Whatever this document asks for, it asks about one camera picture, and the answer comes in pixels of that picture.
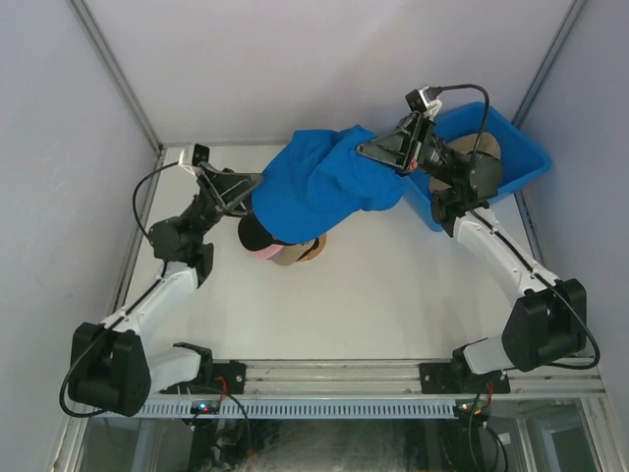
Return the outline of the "black baseball cap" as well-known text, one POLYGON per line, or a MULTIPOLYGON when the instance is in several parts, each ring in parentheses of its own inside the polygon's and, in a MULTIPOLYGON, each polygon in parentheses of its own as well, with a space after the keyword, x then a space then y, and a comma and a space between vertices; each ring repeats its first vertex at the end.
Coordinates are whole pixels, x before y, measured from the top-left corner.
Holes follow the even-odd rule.
POLYGON ((237 233, 242 246, 250 252, 264 250, 276 243, 254 214, 240 219, 237 233))

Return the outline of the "pink baseball cap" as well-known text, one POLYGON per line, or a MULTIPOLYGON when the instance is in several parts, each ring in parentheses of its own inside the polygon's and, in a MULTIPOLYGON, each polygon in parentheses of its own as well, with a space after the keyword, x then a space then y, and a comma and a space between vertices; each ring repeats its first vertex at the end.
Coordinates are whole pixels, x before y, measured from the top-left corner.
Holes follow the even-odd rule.
POLYGON ((277 257, 282 250, 284 249, 284 247, 282 245, 269 245, 263 249, 260 249, 258 251, 254 251, 253 252, 253 256, 256 257, 259 260, 272 260, 275 257, 277 257))

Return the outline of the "blue baseball cap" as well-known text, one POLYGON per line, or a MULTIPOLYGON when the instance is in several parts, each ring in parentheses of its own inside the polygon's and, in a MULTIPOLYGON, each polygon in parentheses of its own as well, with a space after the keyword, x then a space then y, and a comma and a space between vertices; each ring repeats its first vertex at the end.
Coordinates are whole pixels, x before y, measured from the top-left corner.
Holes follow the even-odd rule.
POLYGON ((261 226, 286 244, 319 237, 357 211, 397 205, 404 181, 394 170, 356 152, 375 137, 359 125, 342 131, 296 131, 264 168, 252 194, 261 226))

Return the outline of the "tan baseball cap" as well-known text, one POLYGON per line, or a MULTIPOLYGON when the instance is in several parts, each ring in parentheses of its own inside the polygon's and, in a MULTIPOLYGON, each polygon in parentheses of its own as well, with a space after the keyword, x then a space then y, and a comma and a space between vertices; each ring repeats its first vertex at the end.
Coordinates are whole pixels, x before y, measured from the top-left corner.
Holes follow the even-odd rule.
POLYGON ((309 241, 304 244, 284 246, 282 252, 272 259, 272 261, 279 266, 290 266, 299 263, 300 256, 304 251, 313 243, 309 241))
MULTIPOLYGON (((473 150, 474 144, 476 142, 476 138, 478 136, 479 136, 478 134, 466 135, 466 136, 457 138, 453 141, 450 141, 448 145, 454 150, 467 154, 473 150)), ((489 134, 489 133, 484 133, 481 136, 479 147, 478 147, 478 153, 487 154, 497 160, 501 159, 500 145, 494 135, 489 134)), ((429 192, 431 194, 437 191, 447 190, 449 188, 450 186, 441 180, 438 180, 434 177, 431 177, 429 179, 429 192)))

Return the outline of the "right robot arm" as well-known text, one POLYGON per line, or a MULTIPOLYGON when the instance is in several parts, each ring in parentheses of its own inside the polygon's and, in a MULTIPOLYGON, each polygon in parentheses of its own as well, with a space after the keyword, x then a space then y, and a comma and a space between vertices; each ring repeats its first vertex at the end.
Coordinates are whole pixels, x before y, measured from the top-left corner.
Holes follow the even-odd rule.
POLYGON ((476 133, 448 143, 433 127, 427 113, 413 111, 392 133, 359 144, 357 152, 400 175, 421 171, 439 181, 431 193, 432 219, 485 265, 512 304, 501 334, 453 351, 453 384, 472 392, 501 371, 561 366, 562 358, 590 341, 585 287, 560 279, 528 255, 490 209, 503 171, 497 142, 476 133))

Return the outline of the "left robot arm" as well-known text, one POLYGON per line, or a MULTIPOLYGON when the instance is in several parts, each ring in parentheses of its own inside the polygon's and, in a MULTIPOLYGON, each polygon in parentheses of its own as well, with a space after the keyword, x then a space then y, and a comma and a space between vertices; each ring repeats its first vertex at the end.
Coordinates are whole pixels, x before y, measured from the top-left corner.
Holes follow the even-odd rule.
POLYGON ((98 324, 83 323, 74 332, 70 367, 62 380, 59 405, 73 418, 68 403, 91 407, 92 415, 107 412, 132 417, 148 397, 183 384, 203 393, 215 381, 212 352, 186 341, 147 355, 158 330, 177 308, 209 278, 214 246, 204 236, 223 217, 244 217, 259 173, 217 170, 207 163, 194 167, 199 186, 179 215, 160 220, 145 233, 162 267, 139 298, 98 324))

